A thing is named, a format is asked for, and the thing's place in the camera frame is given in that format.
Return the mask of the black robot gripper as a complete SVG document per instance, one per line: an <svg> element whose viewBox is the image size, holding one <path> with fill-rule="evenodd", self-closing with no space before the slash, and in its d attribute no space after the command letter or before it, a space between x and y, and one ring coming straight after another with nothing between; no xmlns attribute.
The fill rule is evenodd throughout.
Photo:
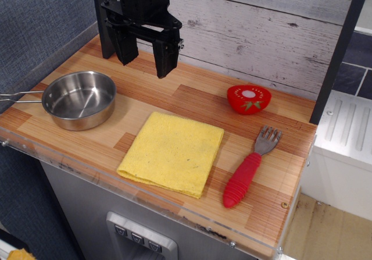
<svg viewBox="0 0 372 260"><path fill-rule="evenodd" d="M137 39L153 43L157 77L177 67L182 23L169 11L170 0L104 0L105 24L116 55L123 65L138 56Z"/></svg>

